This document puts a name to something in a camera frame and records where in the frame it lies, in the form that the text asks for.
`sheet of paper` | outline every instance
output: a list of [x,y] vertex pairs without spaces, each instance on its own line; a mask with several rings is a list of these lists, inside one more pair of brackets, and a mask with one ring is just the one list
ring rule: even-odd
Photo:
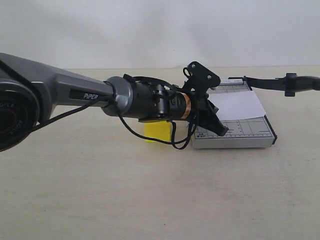
[[211,93],[211,101],[220,120],[243,120],[263,117],[266,112],[254,91]]

